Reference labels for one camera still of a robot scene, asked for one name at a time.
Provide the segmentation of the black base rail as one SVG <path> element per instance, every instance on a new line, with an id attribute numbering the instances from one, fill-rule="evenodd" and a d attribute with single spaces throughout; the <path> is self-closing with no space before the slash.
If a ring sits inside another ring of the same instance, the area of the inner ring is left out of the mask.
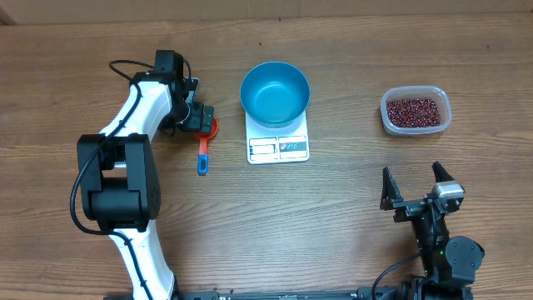
<path id="1" fill-rule="evenodd" d="M 245 292 L 227 293 L 218 292 L 179 292 L 172 295 L 175 300 L 372 300 L 370 287 L 360 287 L 356 291 L 320 291 L 320 292 Z M 436 287 L 425 286 L 422 292 L 409 292 L 406 288 L 378 287 L 377 300 L 393 299 L 426 299 L 426 300 L 473 300 L 474 296 L 470 287 L 457 291 L 438 290 Z"/>

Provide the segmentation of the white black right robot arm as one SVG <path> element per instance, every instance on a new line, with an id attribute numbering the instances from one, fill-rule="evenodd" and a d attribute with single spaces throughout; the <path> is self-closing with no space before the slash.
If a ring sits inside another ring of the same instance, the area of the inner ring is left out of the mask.
<path id="1" fill-rule="evenodd" d="M 418 253 L 382 272 L 371 286 L 373 299 L 472 299 L 471 284 L 485 256 L 484 248 L 464 237 L 451 237 L 445 216 L 460 209 L 466 190 L 442 167 L 432 164 L 436 183 L 423 198 L 405 200 L 390 169 L 384 168 L 380 209 L 393 211 L 397 223 L 411 223 Z M 385 275 L 421 259 L 424 275 L 412 277 L 393 290 L 378 283 Z"/>

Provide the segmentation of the red adzuki beans in container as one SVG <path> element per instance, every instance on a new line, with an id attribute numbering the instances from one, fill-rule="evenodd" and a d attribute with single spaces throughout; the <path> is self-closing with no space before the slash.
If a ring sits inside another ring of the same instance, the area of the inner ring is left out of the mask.
<path id="1" fill-rule="evenodd" d="M 406 98 L 386 103 L 391 123 L 399 128 L 428 128 L 441 124 L 441 115 L 432 98 Z"/>

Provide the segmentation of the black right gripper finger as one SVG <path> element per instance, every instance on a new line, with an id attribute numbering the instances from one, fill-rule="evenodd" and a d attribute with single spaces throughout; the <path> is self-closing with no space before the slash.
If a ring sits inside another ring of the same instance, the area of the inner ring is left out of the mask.
<path id="1" fill-rule="evenodd" d="M 403 201 L 403 197 L 396 184 L 396 181 L 391 175 L 389 167 L 385 167 L 382 171 L 383 187 L 380 200 L 381 210 L 392 210 L 397 203 Z"/>
<path id="2" fill-rule="evenodd" d="M 440 162 L 435 161 L 432 164 L 432 170 L 437 183 L 454 181 L 455 179 L 444 169 Z"/>

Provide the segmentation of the clear plastic bean container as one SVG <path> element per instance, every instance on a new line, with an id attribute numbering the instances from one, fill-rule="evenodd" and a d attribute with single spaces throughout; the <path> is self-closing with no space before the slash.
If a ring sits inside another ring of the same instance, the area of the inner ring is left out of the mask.
<path id="1" fill-rule="evenodd" d="M 388 90 L 381 98 L 384 130 L 398 137 L 439 133 L 452 120 L 447 94 L 436 86 L 404 86 Z"/>

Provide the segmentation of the blue metal bowl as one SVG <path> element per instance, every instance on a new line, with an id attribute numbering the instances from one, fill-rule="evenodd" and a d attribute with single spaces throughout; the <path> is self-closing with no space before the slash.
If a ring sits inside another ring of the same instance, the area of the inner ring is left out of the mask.
<path id="1" fill-rule="evenodd" d="M 240 86 L 245 113 L 267 128 L 294 123 L 311 101 L 311 86 L 305 74 L 287 62 L 263 62 L 252 68 Z"/>

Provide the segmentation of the white digital kitchen scale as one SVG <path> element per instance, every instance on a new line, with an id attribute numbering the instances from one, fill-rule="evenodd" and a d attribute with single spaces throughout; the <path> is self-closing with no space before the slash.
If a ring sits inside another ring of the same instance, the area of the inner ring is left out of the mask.
<path id="1" fill-rule="evenodd" d="M 306 113 L 286 127 L 264 127 L 246 114 L 247 161 L 251 165 L 302 163 L 310 158 Z"/>

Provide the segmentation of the orange scoop blue handle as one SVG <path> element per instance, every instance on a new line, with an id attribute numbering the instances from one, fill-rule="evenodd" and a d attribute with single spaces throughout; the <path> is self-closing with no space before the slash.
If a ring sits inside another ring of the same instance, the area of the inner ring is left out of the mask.
<path id="1" fill-rule="evenodd" d="M 212 131 L 209 134 L 197 132 L 195 136 L 200 141 L 198 159 L 197 159 L 197 173 L 199 176 L 205 176 L 208 172 L 208 143 L 217 135 L 219 130 L 218 121 L 213 118 Z"/>

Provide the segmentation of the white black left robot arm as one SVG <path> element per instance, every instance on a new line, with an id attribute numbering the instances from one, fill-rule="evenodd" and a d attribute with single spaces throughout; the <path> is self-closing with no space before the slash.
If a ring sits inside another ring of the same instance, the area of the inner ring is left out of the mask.
<path id="1" fill-rule="evenodd" d="M 158 131 L 181 130 L 200 139 L 197 171 L 207 173 L 207 143 L 218 132 L 214 108 L 196 101 L 199 80 L 174 50 L 127 78 L 129 95 L 98 134 L 77 142 L 79 173 L 70 214 L 84 233 L 108 236 L 132 280 L 131 299 L 183 299 L 157 235 L 162 195 L 151 142 Z"/>

